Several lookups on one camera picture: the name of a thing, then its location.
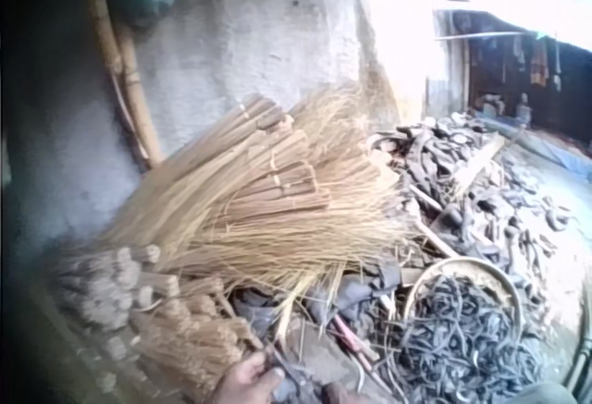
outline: finger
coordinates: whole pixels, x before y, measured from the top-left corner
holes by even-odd
[[[252,384],[265,370],[265,353],[256,351],[234,367],[234,374],[241,384]]]
[[[269,397],[273,391],[278,388],[281,382],[286,377],[286,373],[279,367],[265,372],[254,385],[254,388],[258,395],[262,398]]]
[[[328,404],[345,404],[347,402],[348,390],[340,383],[328,384],[324,391]]]

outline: blue tarp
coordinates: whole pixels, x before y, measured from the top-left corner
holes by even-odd
[[[509,140],[516,138],[520,132],[515,119],[511,117],[498,117],[490,119],[480,116],[480,119],[489,128],[498,131]],[[536,133],[525,130],[518,137],[516,143],[531,153],[538,154],[551,162],[567,168],[579,177],[592,182],[592,159],[571,153],[557,145],[538,137]]]

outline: gray wall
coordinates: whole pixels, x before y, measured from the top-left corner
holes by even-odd
[[[3,38],[9,266],[53,239],[91,237],[140,181],[85,0],[26,0],[12,17]],[[179,0],[136,39],[164,151],[250,92],[289,108],[320,83],[358,79],[356,30],[356,0]]]

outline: wooden stick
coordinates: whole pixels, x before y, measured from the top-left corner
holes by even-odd
[[[487,162],[489,162],[501,147],[503,147],[505,141],[503,136],[496,133],[493,140],[469,160],[467,166],[461,168],[454,174],[453,178],[456,184],[454,187],[454,195],[452,196],[453,201],[461,198],[464,192],[471,186],[479,172],[483,170]]]
[[[415,196],[417,196],[418,198],[420,198],[422,201],[425,201],[427,204],[429,204],[437,212],[441,212],[442,211],[442,206],[439,203],[437,203],[432,198],[430,198],[429,196],[427,196],[424,192],[422,192],[417,187],[415,187],[415,185],[410,185],[409,186],[409,190],[411,190],[411,192]]]
[[[417,228],[427,237],[434,247],[440,250],[447,258],[458,258],[461,255],[454,251],[450,245],[438,237],[436,233],[429,229],[421,219],[415,221]]]
[[[156,129],[154,128],[154,123],[150,117],[150,110],[144,96],[142,81],[138,72],[138,61],[136,59],[133,35],[130,27],[123,22],[116,24],[116,32],[119,49],[123,57],[129,114],[131,115],[140,142],[146,149],[146,152],[148,152],[148,162],[154,168],[165,159],[165,155],[158,143]]]
[[[120,75],[123,65],[109,18],[107,0],[88,0],[88,3],[105,65],[109,71]]]

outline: hanging cloth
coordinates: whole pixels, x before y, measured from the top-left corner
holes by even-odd
[[[530,61],[530,83],[547,86],[549,78],[549,61],[547,59],[547,43],[545,39],[535,41],[533,58]]]
[[[512,52],[518,61],[518,69],[524,73],[526,71],[526,58],[524,57],[524,48],[522,47],[522,36],[514,36]]]

